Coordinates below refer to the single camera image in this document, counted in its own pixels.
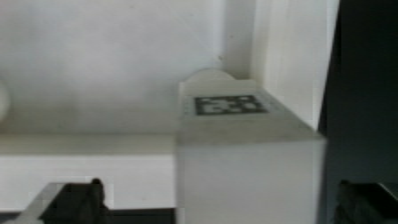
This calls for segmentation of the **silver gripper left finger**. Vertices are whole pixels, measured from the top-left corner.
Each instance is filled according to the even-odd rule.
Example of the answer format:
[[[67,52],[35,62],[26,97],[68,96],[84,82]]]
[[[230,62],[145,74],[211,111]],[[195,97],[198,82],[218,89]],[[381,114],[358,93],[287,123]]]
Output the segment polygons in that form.
[[[38,194],[17,224],[109,224],[106,186],[99,178],[88,183],[51,183]]]

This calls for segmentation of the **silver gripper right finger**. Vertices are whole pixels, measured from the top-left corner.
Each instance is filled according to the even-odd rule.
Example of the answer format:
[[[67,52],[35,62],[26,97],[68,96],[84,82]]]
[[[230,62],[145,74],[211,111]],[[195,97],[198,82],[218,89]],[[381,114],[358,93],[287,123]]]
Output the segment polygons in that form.
[[[398,183],[340,182],[333,224],[398,224]]]

